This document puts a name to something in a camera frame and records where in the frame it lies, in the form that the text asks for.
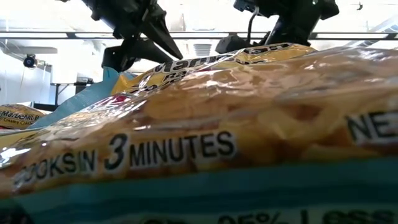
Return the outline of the ceiling duct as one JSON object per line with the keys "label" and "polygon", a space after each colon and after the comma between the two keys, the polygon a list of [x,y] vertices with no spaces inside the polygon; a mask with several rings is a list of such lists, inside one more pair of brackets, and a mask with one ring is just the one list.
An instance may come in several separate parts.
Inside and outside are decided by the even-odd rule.
{"label": "ceiling duct", "polygon": [[[386,36],[381,40],[398,40],[398,15],[388,18],[384,22],[370,29],[369,32],[386,34]],[[346,46],[370,47],[379,41],[380,40],[360,39],[348,42]]]}

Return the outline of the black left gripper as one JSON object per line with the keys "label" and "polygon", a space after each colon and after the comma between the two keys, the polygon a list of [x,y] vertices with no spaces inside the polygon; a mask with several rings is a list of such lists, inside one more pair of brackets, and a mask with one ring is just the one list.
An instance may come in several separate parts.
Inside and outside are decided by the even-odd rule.
{"label": "black left gripper", "polygon": [[[160,50],[154,42],[170,55],[183,59],[183,55],[165,23],[166,12],[157,0],[82,0],[92,11],[91,18],[103,21],[113,30],[122,44],[104,50],[102,68],[113,68],[124,72],[141,59],[157,63],[172,62],[173,59]],[[150,40],[130,39],[145,34]]]}

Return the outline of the black background table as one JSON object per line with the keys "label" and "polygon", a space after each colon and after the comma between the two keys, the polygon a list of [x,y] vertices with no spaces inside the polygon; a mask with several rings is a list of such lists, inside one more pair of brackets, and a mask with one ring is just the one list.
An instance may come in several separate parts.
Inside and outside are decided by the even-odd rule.
{"label": "black background table", "polygon": [[92,78],[86,78],[82,82],[74,82],[74,83],[51,83],[51,86],[55,87],[55,99],[54,99],[54,104],[42,104],[42,103],[31,103],[32,107],[38,110],[44,110],[44,111],[55,111],[58,106],[58,96],[63,92],[67,87],[74,86],[75,87],[75,93],[79,93],[82,90],[84,90],[86,87],[91,86],[94,84]]}

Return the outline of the pink yellow snack bag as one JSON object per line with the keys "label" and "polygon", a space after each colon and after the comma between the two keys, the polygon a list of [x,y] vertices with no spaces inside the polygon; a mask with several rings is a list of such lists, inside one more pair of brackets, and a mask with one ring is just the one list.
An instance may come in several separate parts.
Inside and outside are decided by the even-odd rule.
{"label": "pink yellow snack bag", "polygon": [[174,61],[0,147],[0,224],[398,224],[398,50]]}

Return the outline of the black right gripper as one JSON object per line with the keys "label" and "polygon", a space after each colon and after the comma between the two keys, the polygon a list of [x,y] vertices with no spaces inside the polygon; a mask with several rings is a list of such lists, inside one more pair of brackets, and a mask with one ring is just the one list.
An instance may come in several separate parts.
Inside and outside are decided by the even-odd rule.
{"label": "black right gripper", "polygon": [[[255,16],[279,18],[261,44],[296,43],[309,46],[308,38],[317,22],[339,14],[335,0],[235,0],[234,8],[249,11]],[[237,35],[223,37],[215,51],[225,54],[250,47],[251,44]]]}

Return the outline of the yellow Maruchan noodle pack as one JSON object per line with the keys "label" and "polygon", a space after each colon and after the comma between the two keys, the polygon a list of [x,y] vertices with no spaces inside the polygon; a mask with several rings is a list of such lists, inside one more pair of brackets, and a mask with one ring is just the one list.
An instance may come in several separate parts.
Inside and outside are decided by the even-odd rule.
{"label": "yellow Maruchan noodle pack", "polygon": [[26,129],[45,113],[20,104],[0,105],[0,129]]}

